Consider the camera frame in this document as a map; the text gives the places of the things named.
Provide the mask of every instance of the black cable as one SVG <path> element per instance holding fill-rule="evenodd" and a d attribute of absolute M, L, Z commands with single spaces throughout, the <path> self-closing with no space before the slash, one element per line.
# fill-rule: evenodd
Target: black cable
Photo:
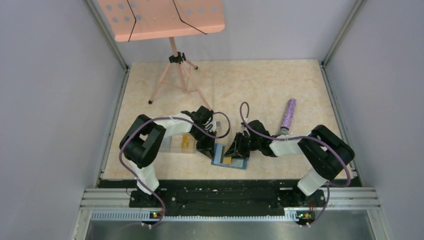
<path fill-rule="evenodd" d="M 130 2 L 128 0 L 126 0 L 126 2 L 128 3 L 128 7 L 131 10 L 132 16 L 134 17 L 134 25 L 132 26 L 131 34 L 129 35 L 129 38 L 128 38 L 128 42 L 129 42 L 131 39 L 131 36 L 133 35 L 134 28 L 136 27 L 137 18 L 136 18 L 136 15 L 134 15 L 133 8 L 131 7 Z"/>
<path fill-rule="evenodd" d="M 177 5 L 175 4 L 175 0 L 172 0 L 172 2 L 173 2 L 173 5 L 175 6 L 175 10 L 176 10 L 176 13 L 178 14 L 179 20 L 180 20 L 182 23 L 187 24 L 188 26 L 190 26 L 190 27 L 192 27 L 192 28 L 196 29 L 197 31 L 201 32 L 201 33 L 202 33 L 202 34 L 204 34 L 204 35 L 207 35 L 207 33 L 206 33 L 206 32 L 204 32 L 204 31 L 202 31 L 202 30 L 200 30 L 200 29 L 196 28 L 195 26 L 190 25 L 190 24 L 188 24 L 187 22 L 185 22 L 185 21 L 181 18 L 180 12 L 178 11 Z"/>

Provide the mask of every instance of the marble pattern surface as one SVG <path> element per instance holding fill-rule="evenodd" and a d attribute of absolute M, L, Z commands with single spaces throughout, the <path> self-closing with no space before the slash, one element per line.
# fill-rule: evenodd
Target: marble pattern surface
<path fill-rule="evenodd" d="M 249 120 L 260 120 L 270 134 L 278 131 L 290 98 L 297 99 L 290 133 L 307 134 L 323 124 L 340 135 L 319 63 L 313 59 L 199 61 L 191 68 L 204 96 L 215 112 L 226 113 L 231 120 L 229 136 L 216 142 L 230 144 L 241 130 L 240 104 L 250 104 Z M 183 93 L 172 86 L 162 86 L 153 104 L 150 95 L 159 82 L 166 62 L 133 63 L 125 89 L 116 129 L 107 160 L 104 179 L 132 179 L 121 166 L 119 142 L 140 114 L 151 118 L 175 115 L 183 110 L 196 111 L 203 104 L 197 92 Z M 165 81 L 179 85 L 176 66 L 171 66 Z M 227 130 L 223 116 L 218 135 Z M 246 170 L 211 165 L 201 153 L 159 153 L 154 161 L 158 179 L 299 179 L 311 168 L 304 155 L 277 158 L 251 152 Z M 342 172 L 337 178 L 346 178 Z"/>

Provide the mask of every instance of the gray wall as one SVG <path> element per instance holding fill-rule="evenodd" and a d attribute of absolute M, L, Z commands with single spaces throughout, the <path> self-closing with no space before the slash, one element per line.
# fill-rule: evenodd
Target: gray wall
<path fill-rule="evenodd" d="M 368 1 L 329 76 L 395 239 L 422 239 L 424 1 Z"/>
<path fill-rule="evenodd" d="M 82 0 L 2 0 L 0 33 L 0 239 L 69 239 L 123 71 Z"/>
<path fill-rule="evenodd" d="M 355 4 L 355 0 L 222 2 L 223 31 L 175 39 L 191 60 L 322 60 Z M 165 62 L 172 55 L 167 38 L 119 42 L 118 47 L 127 64 Z"/>

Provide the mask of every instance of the pink music stand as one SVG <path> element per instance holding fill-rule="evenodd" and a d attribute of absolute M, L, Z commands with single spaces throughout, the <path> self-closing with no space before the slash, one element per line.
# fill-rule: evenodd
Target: pink music stand
<path fill-rule="evenodd" d="M 159 84 L 148 101 L 152 104 L 161 84 L 182 89 L 183 92 L 198 92 L 208 109 L 211 109 L 187 67 L 198 66 L 177 51 L 174 37 L 217 33 L 224 29 L 225 18 L 221 0 L 98 0 L 118 42 L 145 39 L 169 38 L 172 56 Z M 163 82 L 171 64 L 175 63 L 181 87 Z M 183 70 L 193 83 L 195 90 L 188 91 Z"/>

